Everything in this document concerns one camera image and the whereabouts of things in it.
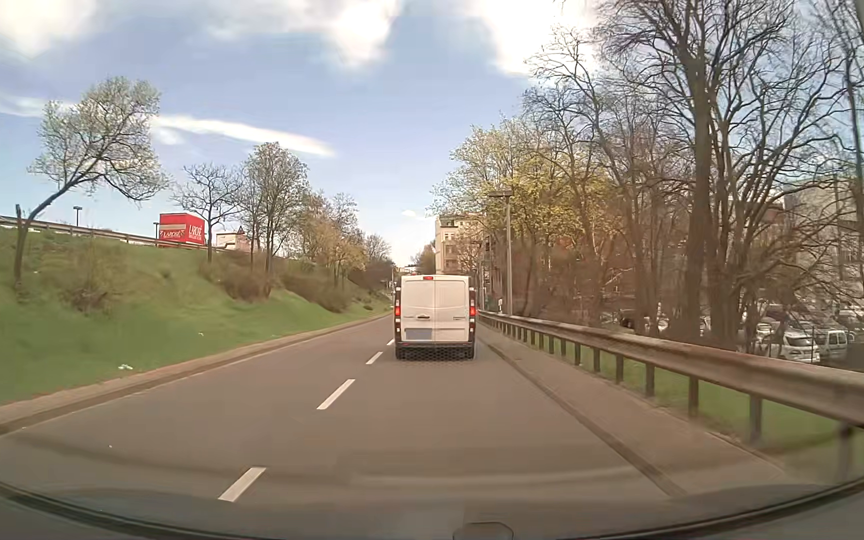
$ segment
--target metal guardrail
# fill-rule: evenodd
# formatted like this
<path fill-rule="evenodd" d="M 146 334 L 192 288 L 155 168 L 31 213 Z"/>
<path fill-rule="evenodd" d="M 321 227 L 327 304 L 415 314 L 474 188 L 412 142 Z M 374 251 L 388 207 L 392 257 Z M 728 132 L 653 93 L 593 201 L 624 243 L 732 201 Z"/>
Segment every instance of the metal guardrail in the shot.
<path fill-rule="evenodd" d="M 744 439 L 750 445 L 762 438 L 762 402 L 766 400 L 836 420 L 840 423 L 837 474 L 848 477 L 856 429 L 864 430 L 864 373 L 490 311 L 479 311 L 478 318 L 505 336 L 537 345 L 552 355 L 557 340 L 563 357 L 567 342 L 582 345 L 592 352 L 594 374 L 601 373 L 600 355 L 606 351 L 615 357 L 618 384 L 624 379 L 625 361 L 641 362 L 649 398 L 655 397 L 656 368 L 686 376 L 690 417 L 699 414 L 700 381 L 747 394 L 749 428 Z M 582 348 L 573 347 L 573 351 L 572 362 L 581 365 Z"/>
<path fill-rule="evenodd" d="M 17 227 L 18 219 L 15 217 L 0 215 L 0 227 Z M 66 225 L 65 223 L 53 223 L 51 221 L 31 221 L 30 230 L 33 231 L 53 231 L 56 233 L 66 233 L 69 235 L 81 235 L 84 237 L 100 237 L 103 239 L 122 240 L 129 244 L 147 244 L 153 246 L 169 246 L 175 248 L 204 250 L 205 245 L 186 244 L 175 240 L 160 240 L 153 236 L 142 236 L 140 234 L 129 234 L 127 232 L 117 232 L 115 230 L 106 230 L 104 228 L 89 228 L 76 227 L 75 225 Z"/>

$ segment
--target asphalt road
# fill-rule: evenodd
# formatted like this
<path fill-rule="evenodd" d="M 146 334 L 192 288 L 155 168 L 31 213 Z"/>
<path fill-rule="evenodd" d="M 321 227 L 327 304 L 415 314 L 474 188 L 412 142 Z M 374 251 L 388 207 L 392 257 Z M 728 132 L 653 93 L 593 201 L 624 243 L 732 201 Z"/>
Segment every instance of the asphalt road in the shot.
<path fill-rule="evenodd" d="M 403 361 L 392 336 L 379 319 L 2 436 L 0 480 L 73 501 L 146 493 L 268 510 L 666 497 L 487 347 Z"/>

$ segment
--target window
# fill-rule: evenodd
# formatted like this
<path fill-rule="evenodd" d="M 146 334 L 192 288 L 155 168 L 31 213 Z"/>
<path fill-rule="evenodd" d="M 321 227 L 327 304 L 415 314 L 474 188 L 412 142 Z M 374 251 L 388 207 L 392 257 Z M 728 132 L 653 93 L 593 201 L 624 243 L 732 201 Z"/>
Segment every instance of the window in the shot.
<path fill-rule="evenodd" d="M 809 347 L 812 344 L 811 337 L 788 337 L 787 339 L 792 347 Z"/>

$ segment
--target street lamp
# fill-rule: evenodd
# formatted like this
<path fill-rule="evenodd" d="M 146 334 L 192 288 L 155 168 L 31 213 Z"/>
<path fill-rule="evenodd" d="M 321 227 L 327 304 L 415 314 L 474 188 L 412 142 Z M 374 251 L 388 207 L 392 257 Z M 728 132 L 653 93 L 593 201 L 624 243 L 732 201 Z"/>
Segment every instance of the street lamp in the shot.
<path fill-rule="evenodd" d="M 505 295 L 506 298 L 508 298 L 506 301 L 506 304 L 509 306 L 508 313 L 512 313 L 512 205 L 510 204 L 510 199 L 512 199 L 512 190 L 499 189 L 497 191 L 492 191 L 488 193 L 488 197 L 491 199 L 505 200 Z"/>

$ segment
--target guardrail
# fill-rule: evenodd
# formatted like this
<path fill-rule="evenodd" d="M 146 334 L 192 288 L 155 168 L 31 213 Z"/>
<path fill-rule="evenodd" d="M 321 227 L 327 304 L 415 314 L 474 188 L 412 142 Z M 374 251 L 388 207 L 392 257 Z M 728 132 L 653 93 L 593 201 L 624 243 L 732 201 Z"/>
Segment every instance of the guardrail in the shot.
<path fill-rule="evenodd" d="M 744 440 L 752 446 L 762 438 L 762 403 L 771 401 L 840 423 L 837 472 L 849 476 L 856 430 L 864 430 L 864 373 L 789 360 L 755 356 L 642 335 L 611 332 L 515 315 L 479 311 L 480 322 L 508 338 L 528 342 L 549 354 L 565 357 L 568 342 L 591 350 L 592 372 L 601 374 L 602 351 L 615 357 L 614 380 L 621 384 L 625 361 L 645 365 L 645 395 L 655 397 L 656 368 L 688 377 L 687 414 L 699 413 L 699 382 L 726 387 L 749 396 L 749 428 Z M 582 347 L 573 347 L 574 365 L 582 365 Z"/>
<path fill-rule="evenodd" d="M 17 227 L 18 219 L 15 217 L 0 215 L 0 227 Z M 175 240 L 160 240 L 153 236 L 142 236 L 140 234 L 128 234 L 127 232 L 117 232 L 115 230 L 106 230 L 104 228 L 89 228 L 76 227 L 75 225 L 66 225 L 65 223 L 53 223 L 51 221 L 34 220 L 30 222 L 30 230 L 34 231 L 54 231 L 56 233 L 66 233 L 69 235 L 81 235 L 84 237 L 100 237 L 103 239 L 122 240 L 129 244 L 146 244 L 153 246 L 169 246 L 185 249 L 206 249 L 205 245 L 186 244 Z"/>

